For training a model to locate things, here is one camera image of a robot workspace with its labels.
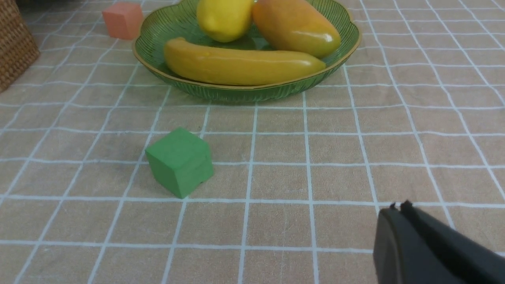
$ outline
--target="white grid line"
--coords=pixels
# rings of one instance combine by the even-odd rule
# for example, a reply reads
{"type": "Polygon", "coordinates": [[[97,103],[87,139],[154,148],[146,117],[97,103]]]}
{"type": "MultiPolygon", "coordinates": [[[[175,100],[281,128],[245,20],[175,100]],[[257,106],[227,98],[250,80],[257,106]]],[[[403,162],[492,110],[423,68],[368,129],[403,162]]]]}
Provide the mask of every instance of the white grid line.
{"type": "MultiPolygon", "coordinates": [[[[0,162],[13,162],[13,161],[26,161],[26,158],[12,158],[12,159],[1,159],[0,162]]],[[[97,163],[108,163],[108,164],[123,164],[130,165],[136,164],[136,161],[117,161],[117,160],[89,160],[89,161],[78,161],[78,160],[54,160],[45,161],[32,159],[31,162],[44,163],[44,164],[97,164],[97,163]]],[[[239,166],[248,165],[249,162],[212,162],[214,165],[222,166],[239,166]]],[[[141,165],[147,165],[148,162],[141,162],[141,165]]],[[[286,162],[258,162],[255,161],[254,165],[262,166],[305,166],[306,163],[286,163],[286,162]]],[[[400,167],[426,167],[425,164],[415,164],[415,163],[395,163],[395,162],[382,162],[382,163],[369,163],[370,166],[400,166],[400,167]]],[[[328,167],[359,167],[365,166],[364,163],[311,163],[311,167],[317,166],[328,166],[328,167]]],[[[448,168],[448,169],[487,169],[485,165],[444,165],[444,164],[429,164],[429,168],[448,168]]],[[[490,165],[491,169],[504,169],[505,165],[490,165]]]]}
{"type": "MultiPolygon", "coordinates": [[[[365,7],[365,4],[363,3],[363,0],[360,0],[360,3],[363,6],[363,10],[365,12],[365,15],[366,15],[367,19],[370,19],[369,15],[368,15],[368,12],[367,12],[367,8],[365,7]]],[[[370,27],[372,29],[372,32],[375,33],[374,27],[373,26],[370,26],[370,27]]],[[[374,34],[374,37],[375,37],[375,40],[379,43],[379,46],[381,47],[381,53],[382,53],[382,57],[384,58],[384,62],[386,64],[388,64],[386,53],[385,53],[384,49],[382,48],[382,44],[381,44],[379,38],[377,37],[376,34],[374,34]]],[[[419,145],[419,148],[421,150],[421,156],[423,157],[423,161],[424,161],[424,164],[426,166],[426,170],[428,171],[428,176],[430,177],[430,180],[431,180],[431,182],[433,184],[433,187],[435,189],[437,197],[440,200],[440,203],[442,204],[442,209],[443,209],[443,211],[445,213],[445,216],[446,216],[446,218],[447,218],[447,220],[449,222],[449,226],[451,228],[455,228],[454,222],[452,220],[452,217],[449,214],[449,210],[447,209],[447,206],[445,205],[445,202],[443,200],[443,197],[442,197],[442,194],[440,192],[440,189],[438,188],[438,184],[437,184],[437,182],[435,180],[435,177],[433,176],[433,173],[431,172],[431,169],[429,167],[428,158],[426,157],[426,153],[424,151],[423,143],[422,143],[421,139],[419,138],[419,134],[417,133],[415,123],[414,123],[414,121],[412,119],[412,115],[410,113],[410,109],[406,106],[405,99],[403,98],[403,95],[401,94],[400,90],[398,89],[398,86],[396,86],[396,80],[395,80],[393,74],[391,73],[391,69],[389,68],[389,66],[386,67],[386,69],[387,69],[387,72],[389,74],[389,77],[390,77],[391,81],[393,82],[393,85],[395,85],[394,89],[398,93],[398,96],[399,96],[401,102],[405,105],[405,110],[407,111],[407,116],[409,118],[409,122],[410,122],[410,125],[411,125],[411,128],[412,128],[412,131],[414,132],[414,136],[416,138],[417,144],[419,145]]]]}
{"type": "Polygon", "coordinates": [[[309,195],[309,217],[311,223],[311,243],[312,243],[312,266],[314,271],[314,284],[319,284],[319,259],[317,255],[317,236],[316,236],[316,218],[314,213],[314,196],[312,191],[312,171],[311,171],[311,155],[309,146],[308,135],[308,120],[307,120],[307,95],[306,92],[302,94],[303,107],[304,107],[304,131],[305,131],[305,161],[307,167],[307,193],[309,195]]]}
{"type": "MultiPolygon", "coordinates": [[[[203,139],[207,129],[207,123],[209,120],[209,112],[211,111],[211,101],[209,101],[209,105],[207,106],[207,110],[205,112],[204,123],[201,127],[200,138],[203,139]]],[[[181,211],[179,213],[179,218],[177,219],[177,225],[175,227],[174,238],[172,240],[172,247],[170,248],[170,252],[168,254],[167,264],[165,266],[165,271],[163,272],[163,279],[161,284],[168,284],[170,269],[172,268],[172,261],[174,259],[175,247],[177,246],[177,240],[179,239],[179,234],[181,232],[182,220],[184,219],[184,213],[186,212],[187,202],[191,200],[190,197],[186,197],[182,200],[181,211]]]]}
{"type": "Polygon", "coordinates": [[[254,164],[254,154],[256,147],[256,129],[258,126],[258,103],[255,103],[254,117],[252,119],[252,135],[251,135],[251,149],[249,154],[249,164],[247,172],[247,187],[245,192],[245,204],[244,204],[244,218],[242,224],[242,240],[240,249],[240,258],[238,262],[238,284],[243,283],[244,277],[244,267],[245,267],[245,248],[247,247],[247,227],[249,225],[249,200],[251,198],[251,186],[253,184],[253,164],[254,164]]]}
{"type": "MultiPolygon", "coordinates": [[[[11,199],[16,200],[38,200],[38,201],[93,201],[93,202],[110,202],[110,201],[121,201],[125,202],[155,202],[155,203],[174,203],[181,202],[177,198],[142,198],[142,197],[86,197],[86,196],[72,196],[72,197],[61,197],[61,196],[23,196],[23,195],[12,195],[9,196],[11,199]]],[[[225,198],[193,198],[187,199],[186,203],[245,203],[246,199],[225,199],[225,198]]],[[[423,202],[415,201],[416,206],[425,207],[440,207],[442,203],[440,202],[423,202]]],[[[283,200],[283,199],[249,199],[249,203],[253,204],[302,204],[308,205],[313,203],[314,205],[356,205],[356,206],[371,206],[375,207],[376,204],[379,207],[389,206],[391,204],[388,202],[373,202],[373,201],[352,201],[352,200],[313,200],[309,202],[308,200],[283,200]]],[[[447,207],[465,207],[465,208],[479,208],[479,209],[505,209],[505,204],[503,203],[465,203],[465,202],[445,202],[447,207]]]]}
{"type": "MultiPolygon", "coordinates": [[[[35,241],[2,241],[0,245],[18,245],[33,246],[35,241]]],[[[76,242],[42,242],[43,246],[62,246],[62,247],[102,247],[102,243],[76,243],[76,242]]],[[[171,249],[173,245],[166,244],[122,244],[108,243],[107,248],[134,248],[134,249],[171,249]]],[[[198,245],[198,244],[178,244],[175,249],[201,249],[201,250],[241,250],[242,246],[237,245],[198,245]]],[[[357,248],[315,248],[317,252],[322,253],[350,253],[350,254],[372,254],[373,250],[357,248]]],[[[310,252],[312,247],[273,247],[273,246],[246,246],[247,251],[286,251],[286,252],[310,252]]],[[[495,252],[498,255],[505,256],[505,252],[495,252]]]]}
{"type": "MultiPolygon", "coordinates": [[[[345,76],[345,81],[349,84],[349,75],[347,73],[347,68],[346,66],[343,67],[343,73],[345,76]]],[[[361,148],[361,153],[363,155],[363,162],[365,164],[365,168],[367,170],[367,178],[368,178],[368,184],[370,186],[370,194],[372,195],[372,200],[374,201],[375,205],[375,213],[379,215],[379,205],[378,205],[378,200],[377,200],[377,192],[375,191],[375,184],[374,184],[374,179],[372,177],[372,170],[370,169],[370,163],[368,161],[368,156],[367,156],[367,150],[365,148],[365,142],[363,141],[363,135],[361,132],[361,126],[360,126],[360,119],[358,116],[358,111],[355,108],[355,103],[354,103],[354,96],[352,95],[352,89],[351,87],[348,88],[349,92],[349,97],[350,97],[350,103],[351,106],[353,107],[353,115],[354,115],[354,120],[355,120],[355,125],[356,125],[356,132],[358,134],[358,138],[360,140],[360,148],[361,148]]]]}

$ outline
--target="green bowl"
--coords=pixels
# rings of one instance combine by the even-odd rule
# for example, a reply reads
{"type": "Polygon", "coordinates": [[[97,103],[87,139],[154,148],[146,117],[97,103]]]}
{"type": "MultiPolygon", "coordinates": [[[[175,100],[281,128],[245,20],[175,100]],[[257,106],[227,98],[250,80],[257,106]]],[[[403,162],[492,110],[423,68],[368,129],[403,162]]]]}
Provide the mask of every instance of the green bowl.
{"type": "Polygon", "coordinates": [[[153,11],[142,24],[140,36],[132,49],[141,64],[159,79],[190,95],[205,100],[248,103],[280,99],[308,90],[330,76],[342,66],[361,42],[361,31],[352,22],[352,15],[333,0],[307,0],[339,31],[342,44],[331,55],[323,58],[327,68],[300,79],[261,86],[228,86],[207,84],[178,76],[165,65],[163,46],[175,37],[188,42],[230,49],[271,50],[253,25],[248,34],[235,42],[219,43],[207,37],[198,27],[196,5],[199,0],[182,0],[180,3],[153,11]]]}

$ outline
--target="grid pattern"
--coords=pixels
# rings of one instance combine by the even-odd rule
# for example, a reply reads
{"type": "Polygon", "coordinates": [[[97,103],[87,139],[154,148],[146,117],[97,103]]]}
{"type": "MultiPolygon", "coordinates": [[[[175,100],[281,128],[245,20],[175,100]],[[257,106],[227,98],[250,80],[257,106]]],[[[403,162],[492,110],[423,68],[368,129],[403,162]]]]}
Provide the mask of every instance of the grid pattern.
{"type": "Polygon", "coordinates": [[[377,212],[405,199],[505,256],[502,0],[346,0],[347,64],[244,106],[150,75],[112,3],[24,13],[42,55],[0,94],[3,282],[376,283],[377,212]],[[143,152],[178,126],[216,171],[184,200],[143,152]]]}

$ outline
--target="mango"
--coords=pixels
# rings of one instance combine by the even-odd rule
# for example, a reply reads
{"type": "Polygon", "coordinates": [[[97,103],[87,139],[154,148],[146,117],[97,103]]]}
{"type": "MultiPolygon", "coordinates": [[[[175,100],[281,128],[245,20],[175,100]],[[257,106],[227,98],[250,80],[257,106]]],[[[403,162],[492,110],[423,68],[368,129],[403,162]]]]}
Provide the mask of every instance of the mango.
{"type": "Polygon", "coordinates": [[[324,58],[340,47],[338,30],[306,0],[258,0],[252,20],[277,50],[324,58]]]}
{"type": "Polygon", "coordinates": [[[234,50],[202,46],[183,37],[164,45],[167,67],[177,75],[209,84],[259,86],[310,76],[326,68],[301,52],[234,50]]]}
{"type": "Polygon", "coordinates": [[[254,0],[200,0],[196,19],[200,30],[219,42],[243,37],[253,24],[254,0]]]}

